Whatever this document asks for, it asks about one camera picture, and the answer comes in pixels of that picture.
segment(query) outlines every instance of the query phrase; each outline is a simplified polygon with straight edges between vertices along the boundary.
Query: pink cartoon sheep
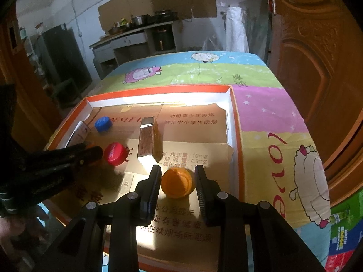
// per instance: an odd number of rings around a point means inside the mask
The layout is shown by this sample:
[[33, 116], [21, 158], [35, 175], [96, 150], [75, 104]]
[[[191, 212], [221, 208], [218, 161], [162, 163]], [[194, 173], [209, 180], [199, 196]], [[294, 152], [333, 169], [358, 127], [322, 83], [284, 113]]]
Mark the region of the pink cartoon sheep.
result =
[[299, 196], [310, 221], [321, 229], [326, 227], [330, 217], [328, 184], [314, 147], [300, 146], [295, 155], [294, 172], [296, 188], [290, 192], [290, 198], [294, 201]]
[[123, 83], [124, 84], [134, 83], [153, 75], [161, 75], [160, 66], [143, 67], [143, 68], [138, 68], [136, 70], [132, 70], [125, 75], [125, 80], [123, 81]]

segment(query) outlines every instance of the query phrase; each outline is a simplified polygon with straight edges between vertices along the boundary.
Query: kitchen counter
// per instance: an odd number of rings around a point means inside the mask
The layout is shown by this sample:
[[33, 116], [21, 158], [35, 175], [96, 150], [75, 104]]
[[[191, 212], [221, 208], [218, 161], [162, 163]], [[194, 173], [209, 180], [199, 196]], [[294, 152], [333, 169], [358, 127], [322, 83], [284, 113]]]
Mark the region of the kitchen counter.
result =
[[[154, 32], [157, 27], [167, 28], [172, 35], [173, 46], [160, 50], [155, 46]], [[128, 32], [112, 35], [92, 44], [93, 64], [100, 79], [128, 61], [153, 55], [180, 52], [182, 50], [181, 21], [168, 21], [139, 27]]]
[[158, 27], [158, 26], [163, 26], [163, 25], [167, 25], [167, 24], [173, 24], [174, 21], [167, 21], [167, 22], [162, 22], [162, 23], [156, 23], [156, 24], [151, 24], [151, 25], [148, 25], [148, 26], [143, 26], [143, 27], [139, 27], [137, 29], [134, 29], [134, 30], [130, 30], [128, 32], [121, 32], [119, 34], [115, 34], [115, 35], [110, 35], [104, 39], [101, 39], [99, 40], [98, 42], [96, 43], [93, 43], [92, 45], [90, 45], [90, 49], [94, 48], [94, 47], [97, 47], [97, 46], [101, 46], [105, 43], [108, 43], [114, 39], [118, 39], [118, 38], [121, 38], [123, 36], [127, 36], [127, 35], [131, 35], [133, 33], [136, 33], [136, 32], [139, 32], [139, 31], [143, 31], [143, 30], [146, 30], [146, 29], [151, 29], [152, 27]]

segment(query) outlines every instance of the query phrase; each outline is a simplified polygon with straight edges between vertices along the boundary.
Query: black clamp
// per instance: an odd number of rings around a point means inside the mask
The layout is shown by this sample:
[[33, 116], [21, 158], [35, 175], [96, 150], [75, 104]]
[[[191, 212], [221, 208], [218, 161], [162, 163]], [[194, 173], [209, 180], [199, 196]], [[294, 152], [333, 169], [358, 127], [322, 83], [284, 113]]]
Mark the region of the black clamp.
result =
[[325, 269], [297, 233], [267, 201], [240, 202], [208, 180], [195, 167], [200, 211], [208, 227], [221, 226], [218, 272], [247, 272], [245, 225], [249, 225], [253, 265], [258, 272], [324, 272]]
[[75, 174], [102, 155], [101, 147], [86, 148], [83, 143], [24, 155], [14, 172], [0, 183], [0, 217], [21, 214], [71, 186]]
[[148, 226], [154, 217], [161, 168], [154, 165], [148, 179], [117, 201], [87, 203], [44, 253], [34, 272], [102, 270], [106, 225], [112, 224], [109, 272], [139, 272], [136, 226]]

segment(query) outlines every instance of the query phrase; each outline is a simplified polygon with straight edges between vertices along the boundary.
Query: cabinet drawer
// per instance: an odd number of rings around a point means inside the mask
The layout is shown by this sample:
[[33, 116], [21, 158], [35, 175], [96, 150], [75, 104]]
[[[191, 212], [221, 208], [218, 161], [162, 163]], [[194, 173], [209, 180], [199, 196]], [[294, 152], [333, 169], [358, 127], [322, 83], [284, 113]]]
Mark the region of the cabinet drawer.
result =
[[146, 35], [144, 32], [138, 34], [133, 34], [125, 37], [121, 37], [112, 41], [112, 46], [114, 49], [122, 48], [125, 46], [146, 43]]
[[104, 50], [95, 50], [94, 51], [94, 57], [99, 61], [99, 62], [104, 62], [110, 59], [115, 58], [115, 53], [113, 51], [113, 48], [111, 46], [108, 46], [108, 49], [104, 49]]
[[94, 47], [93, 50], [94, 50], [95, 53], [99, 52], [99, 51], [102, 51], [102, 50], [106, 50], [108, 48], [111, 48], [111, 44], [112, 44], [112, 41], [109, 41], [104, 45]]

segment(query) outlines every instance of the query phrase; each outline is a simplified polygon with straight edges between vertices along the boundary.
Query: cooking pot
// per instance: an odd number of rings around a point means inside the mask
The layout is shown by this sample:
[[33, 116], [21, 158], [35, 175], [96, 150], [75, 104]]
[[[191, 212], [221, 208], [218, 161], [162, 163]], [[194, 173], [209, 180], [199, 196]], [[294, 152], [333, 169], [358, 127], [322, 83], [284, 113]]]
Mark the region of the cooking pot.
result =
[[133, 24], [132, 22], [127, 22], [127, 23], [125, 24], [125, 29], [126, 29], [127, 31], [131, 30], [133, 27], [134, 27], [134, 24]]
[[159, 11], [155, 11], [156, 15], [162, 15], [162, 14], [171, 14], [171, 10], [170, 9], [166, 9], [166, 10], [159, 10]]
[[134, 26], [144, 26], [147, 24], [148, 14], [140, 15], [132, 18], [132, 23]]
[[118, 34], [119, 32], [122, 32], [124, 29], [125, 29], [125, 25], [114, 26], [108, 31], [108, 33], [112, 36], [112, 35]]

